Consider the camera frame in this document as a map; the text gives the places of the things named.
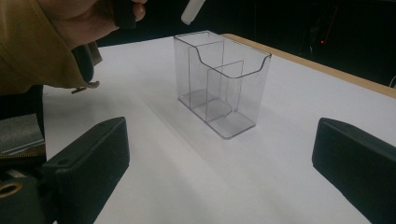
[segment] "tan jacket sleeve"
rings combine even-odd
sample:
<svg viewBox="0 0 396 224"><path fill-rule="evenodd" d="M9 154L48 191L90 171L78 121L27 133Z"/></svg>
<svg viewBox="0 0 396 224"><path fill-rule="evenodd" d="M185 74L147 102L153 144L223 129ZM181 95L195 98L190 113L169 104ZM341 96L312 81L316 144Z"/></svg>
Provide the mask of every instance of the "tan jacket sleeve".
<svg viewBox="0 0 396 224"><path fill-rule="evenodd" d="M33 85L94 88L36 0L0 1L0 95Z"/></svg>

